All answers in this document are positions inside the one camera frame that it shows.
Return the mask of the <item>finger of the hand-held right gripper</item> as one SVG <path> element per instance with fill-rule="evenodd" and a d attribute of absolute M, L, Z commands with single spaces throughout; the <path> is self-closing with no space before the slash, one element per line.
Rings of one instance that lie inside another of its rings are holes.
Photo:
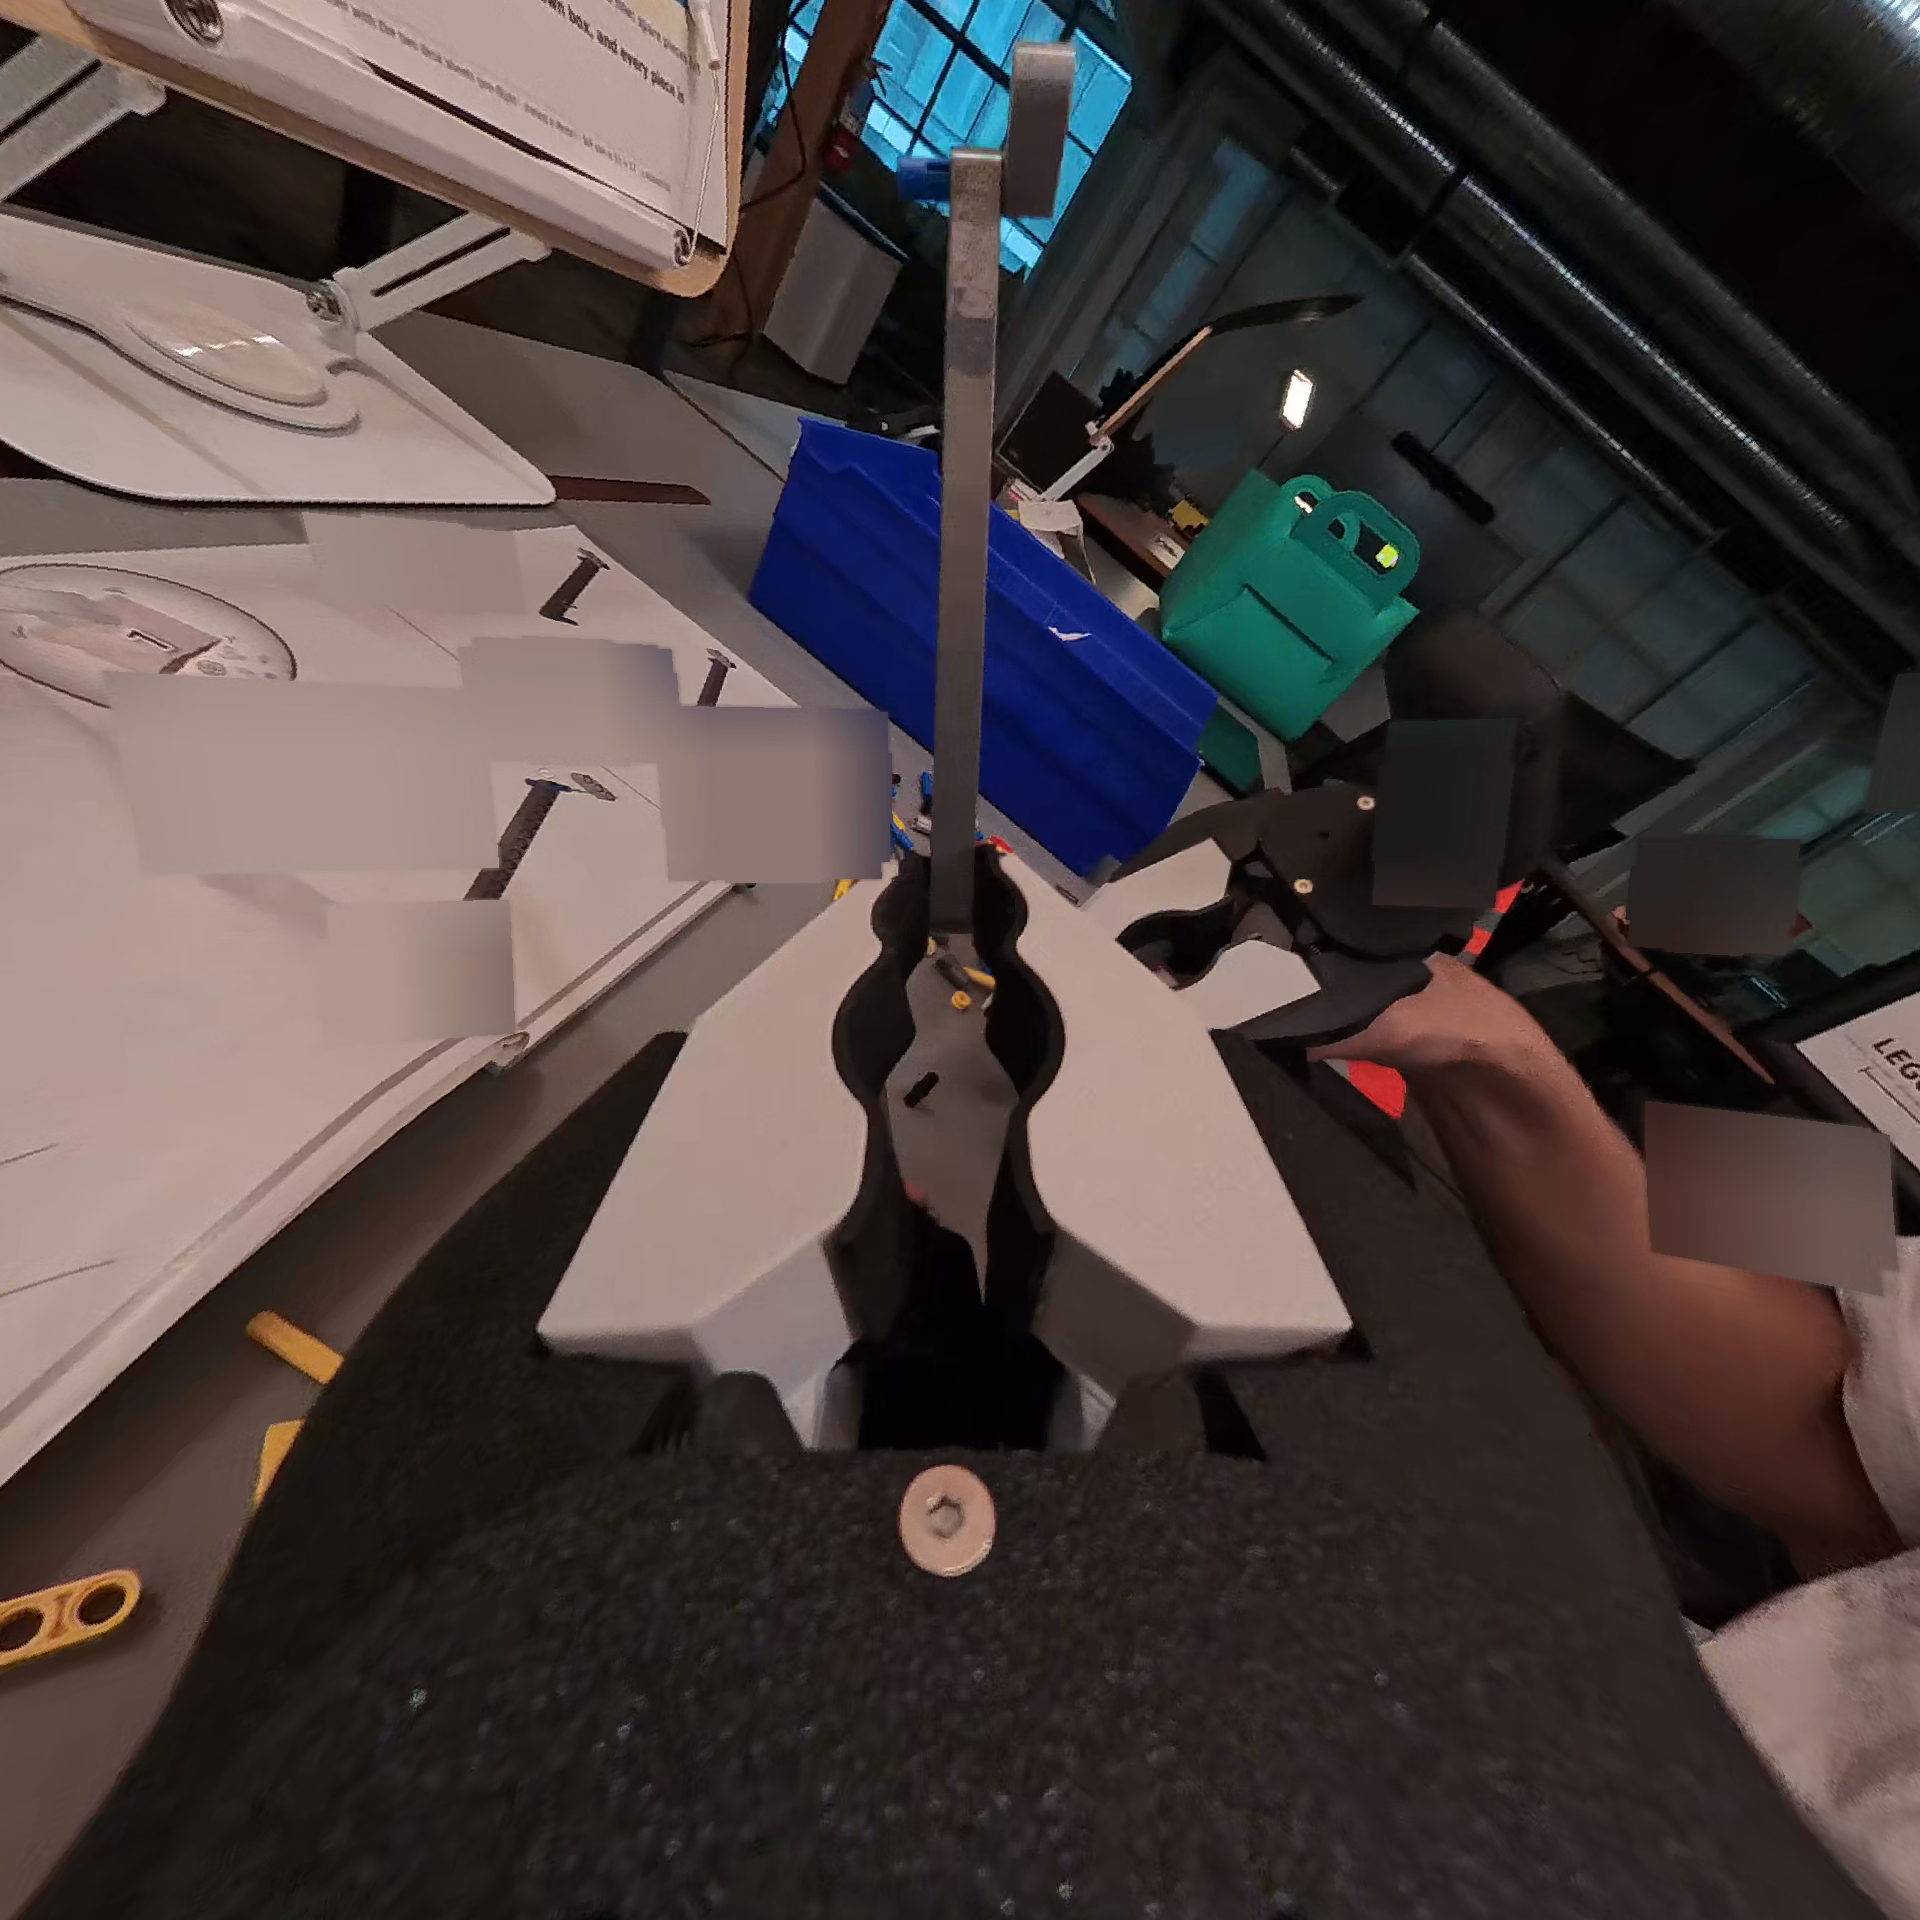
<path fill-rule="evenodd" d="M 1173 999 L 1207 1030 L 1237 1028 L 1321 991 L 1309 962 L 1269 941 L 1227 945 L 1202 967 L 1162 964 Z"/>
<path fill-rule="evenodd" d="M 1247 900 L 1232 890 L 1232 863 L 1213 841 L 1115 876 L 1080 915 L 1118 949 L 1177 991 L 1193 987 L 1232 945 Z"/>

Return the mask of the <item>black mesh office chair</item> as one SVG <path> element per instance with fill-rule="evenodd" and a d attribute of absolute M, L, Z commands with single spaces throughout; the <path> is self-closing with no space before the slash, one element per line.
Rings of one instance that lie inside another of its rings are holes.
<path fill-rule="evenodd" d="M 1474 610 L 1419 614 L 1384 657 L 1394 719 L 1514 718 L 1545 724 L 1567 690 L 1496 622 Z"/>

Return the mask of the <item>pile of small lego pieces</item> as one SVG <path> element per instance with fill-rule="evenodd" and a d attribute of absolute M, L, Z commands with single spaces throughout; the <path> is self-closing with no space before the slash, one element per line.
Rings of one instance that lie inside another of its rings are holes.
<path fill-rule="evenodd" d="M 895 811 L 893 811 L 893 845 L 899 858 L 909 858 L 914 852 L 929 850 L 930 838 L 930 799 L 933 799 L 933 775 L 930 771 L 919 772 L 919 785 L 914 787 L 912 799 L 918 802 L 912 819 L 901 814 L 903 804 L 903 788 L 901 778 L 895 775 Z M 967 1012 L 977 1009 L 985 1012 L 993 1006 L 993 997 L 998 991 L 995 973 L 985 971 L 984 967 L 971 964 L 967 957 L 953 951 L 949 938 L 941 932 L 929 934 L 926 959 L 933 964 L 938 975 L 952 990 L 952 1009 L 957 1012 Z"/>

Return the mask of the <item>blue plastic bin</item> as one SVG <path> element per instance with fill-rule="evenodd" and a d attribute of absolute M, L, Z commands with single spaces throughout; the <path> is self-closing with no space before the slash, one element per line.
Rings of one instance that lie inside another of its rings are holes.
<path fill-rule="evenodd" d="M 807 415 L 752 579 L 759 613 L 925 748 L 941 533 L 933 450 Z M 1049 622 L 1089 641 L 1056 642 Z M 984 666 L 985 802 L 1080 876 L 1168 827 L 1213 685 L 1000 508 Z"/>

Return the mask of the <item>wooden post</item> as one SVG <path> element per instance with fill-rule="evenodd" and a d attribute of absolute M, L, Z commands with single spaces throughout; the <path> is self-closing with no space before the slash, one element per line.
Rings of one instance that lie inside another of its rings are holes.
<path fill-rule="evenodd" d="M 867 74 L 887 10 L 887 3 L 823 4 L 773 149 L 741 211 L 728 275 L 710 298 L 704 347 L 743 351 L 761 335 L 823 183 L 832 129 Z"/>

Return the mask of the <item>lego instruction booklet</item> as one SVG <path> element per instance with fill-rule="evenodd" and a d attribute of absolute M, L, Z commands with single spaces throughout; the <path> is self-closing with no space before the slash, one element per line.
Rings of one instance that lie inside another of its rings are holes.
<path fill-rule="evenodd" d="M 574 525 L 510 519 L 541 598 L 607 562 L 578 628 L 670 650 L 694 705 L 715 657 L 737 707 L 792 707 L 735 647 Z M 6 559 L 6 642 L 82 641 L 77 675 L 6 663 L 6 1483 L 237 1266 L 485 1067 L 551 1042 L 723 900 L 673 881 L 658 785 L 639 764 L 494 769 L 496 825 L 523 787 L 573 791 L 510 882 L 514 1023 L 496 1038 L 334 1041 L 318 957 L 334 903 L 461 899 L 465 871 L 146 871 L 107 708 L 107 653 L 185 657 L 208 684 L 457 687 L 477 633 L 520 622 L 325 594 L 301 533 L 275 541 Z"/>

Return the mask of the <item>pile of yellow lego pieces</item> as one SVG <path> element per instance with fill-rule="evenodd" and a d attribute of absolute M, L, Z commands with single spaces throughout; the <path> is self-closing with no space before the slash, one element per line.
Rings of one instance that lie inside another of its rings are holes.
<path fill-rule="evenodd" d="M 258 1311 L 248 1334 L 264 1350 L 328 1385 L 344 1356 L 277 1311 Z M 142 1602 L 142 1578 L 133 1569 L 107 1569 L 53 1587 L 3 1597 L 3 1671 L 51 1660 L 107 1638 Z"/>

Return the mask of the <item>person's white shirt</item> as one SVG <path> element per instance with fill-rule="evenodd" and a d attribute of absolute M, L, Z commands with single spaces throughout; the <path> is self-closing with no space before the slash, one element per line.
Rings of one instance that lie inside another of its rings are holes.
<path fill-rule="evenodd" d="M 1879 1293 L 1841 1299 L 1857 1357 L 1843 1410 L 1902 1549 L 1799 1587 L 1697 1655 L 1810 1828 L 1889 1915 L 1918 1915 L 1915 1238 Z"/>

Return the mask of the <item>person's right forearm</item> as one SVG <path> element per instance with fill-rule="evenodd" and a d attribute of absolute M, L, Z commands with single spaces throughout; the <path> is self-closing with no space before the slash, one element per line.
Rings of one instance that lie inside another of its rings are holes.
<path fill-rule="evenodd" d="M 1489 1253 L 1570 1374 L 1655 1455 L 1771 1532 L 1806 1578 L 1904 1548 L 1843 1410 L 1830 1291 L 1650 1246 L 1642 1154 L 1496 983 L 1430 986 L 1314 1060 L 1398 1073 Z"/>

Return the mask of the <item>black tablet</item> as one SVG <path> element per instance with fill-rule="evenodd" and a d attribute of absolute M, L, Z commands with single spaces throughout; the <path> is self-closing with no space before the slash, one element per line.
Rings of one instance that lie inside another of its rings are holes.
<path fill-rule="evenodd" d="M 1216 700 L 1195 753 L 1235 799 L 1291 791 L 1287 742 L 1225 697 Z"/>

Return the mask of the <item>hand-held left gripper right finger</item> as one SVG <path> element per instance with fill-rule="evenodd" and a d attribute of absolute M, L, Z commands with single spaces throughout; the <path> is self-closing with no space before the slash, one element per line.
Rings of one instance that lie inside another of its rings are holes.
<path fill-rule="evenodd" d="M 1354 1314 L 1214 1030 L 998 847 L 978 850 L 977 949 L 1017 1090 L 989 1307 L 1063 1367 L 1048 1446 L 1093 1450 L 1139 1378 L 1343 1342 Z"/>

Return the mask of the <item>teal felt bag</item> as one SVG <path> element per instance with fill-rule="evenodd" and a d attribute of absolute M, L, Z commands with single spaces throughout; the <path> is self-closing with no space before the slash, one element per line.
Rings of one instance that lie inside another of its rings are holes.
<path fill-rule="evenodd" d="M 1299 739 L 1399 638 L 1419 537 L 1314 473 L 1248 470 L 1160 594 L 1167 647 L 1266 732 Z"/>

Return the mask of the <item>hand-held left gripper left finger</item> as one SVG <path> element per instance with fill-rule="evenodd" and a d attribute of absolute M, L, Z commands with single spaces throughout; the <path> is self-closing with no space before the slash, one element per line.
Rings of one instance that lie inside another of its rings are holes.
<path fill-rule="evenodd" d="M 893 1332 L 918 1254 L 887 1081 L 926 938 L 901 862 L 697 1017 L 541 1319 L 554 1354 L 759 1375 L 805 1446 L 854 1444 L 840 1365 Z"/>

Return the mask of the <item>white cabinet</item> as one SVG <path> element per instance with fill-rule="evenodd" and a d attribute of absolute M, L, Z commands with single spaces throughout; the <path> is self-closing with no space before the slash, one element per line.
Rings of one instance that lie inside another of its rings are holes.
<path fill-rule="evenodd" d="M 843 388 L 909 254 L 821 187 L 763 323 L 763 339 L 807 374 Z"/>

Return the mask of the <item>light grey lego connector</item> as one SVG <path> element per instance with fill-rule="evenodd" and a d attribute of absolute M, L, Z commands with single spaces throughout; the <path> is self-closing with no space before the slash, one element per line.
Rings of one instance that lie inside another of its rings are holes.
<path fill-rule="evenodd" d="M 1072 117 L 1075 47 L 1023 42 L 1014 51 L 1010 109 L 1002 147 L 1000 211 L 1016 222 L 1055 217 Z"/>

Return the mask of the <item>long grey lego beam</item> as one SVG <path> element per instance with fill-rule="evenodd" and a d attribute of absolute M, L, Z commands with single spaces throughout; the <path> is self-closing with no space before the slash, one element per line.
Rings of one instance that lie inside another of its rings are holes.
<path fill-rule="evenodd" d="M 949 190 L 929 913 L 938 934 L 967 938 L 975 919 L 990 579 L 1002 156 L 981 149 L 957 150 Z"/>

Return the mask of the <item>printed instruction sheet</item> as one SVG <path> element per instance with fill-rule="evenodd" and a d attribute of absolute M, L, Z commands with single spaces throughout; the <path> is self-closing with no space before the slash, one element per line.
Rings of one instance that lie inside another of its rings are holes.
<path fill-rule="evenodd" d="M 737 227 L 728 3 L 79 3 L 157 76 L 554 247 L 673 282 Z"/>

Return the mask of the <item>silver air duct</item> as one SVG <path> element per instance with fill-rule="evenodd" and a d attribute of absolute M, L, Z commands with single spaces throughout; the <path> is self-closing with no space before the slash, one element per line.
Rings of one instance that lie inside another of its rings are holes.
<path fill-rule="evenodd" d="M 1915 483 L 1883 436 L 1439 4 L 1207 11 L 1722 492 L 1864 593 L 1915 594 Z"/>

